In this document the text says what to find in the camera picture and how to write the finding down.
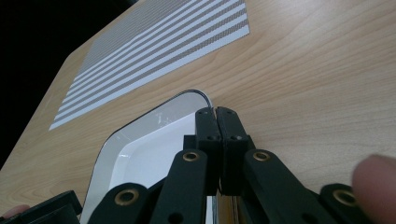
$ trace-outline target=white striped mat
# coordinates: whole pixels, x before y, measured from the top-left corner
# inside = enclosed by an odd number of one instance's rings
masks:
[[[49,129],[248,33],[244,1],[146,0],[94,41]]]

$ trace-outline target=white tray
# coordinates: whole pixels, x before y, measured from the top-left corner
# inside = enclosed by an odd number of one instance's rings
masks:
[[[212,107],[201,91],[183,91],[114,132],[93,168],[80,223],[86,224],[106,193],[123,183],[151,187],[167,176],[185,134],[195,134],[195,112]],[[207,198],[206,223],[216,223],[216,197]]]

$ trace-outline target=black mechanical linkage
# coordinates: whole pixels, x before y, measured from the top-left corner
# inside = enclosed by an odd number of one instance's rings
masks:
[[[274,153],[250,150],[244,173],[270,223],[337,223]]]
[[[237,196],[243,223],[370,224],[350,186],[306,189],[268,150],[256,149],[235,111],[206,107],[195,114],[168,176],[149,189],[125,183],[111,189],[89,224],[205,223],[206,196]],[[67,191],[0,224],[78,224],[81,205]]]
[[[207,156],[203,151],[178,152],[149,223],[204,223],[206,166]]]

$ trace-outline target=wooden table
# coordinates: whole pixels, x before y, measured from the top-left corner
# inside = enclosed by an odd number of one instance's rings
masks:
[[[235,110],[315,192],[350,184],[370,154],[396,157],[396,2],[246,4],[249,35],[49,131],[92,42],[125,13],[70,54],[0,173],[0,212],[70,189],[83,204],[107,138],[188,89]]]

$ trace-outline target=black background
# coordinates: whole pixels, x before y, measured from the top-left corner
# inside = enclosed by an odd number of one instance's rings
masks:
[[[3,167],[65,58],[135,1],[0,1]]]

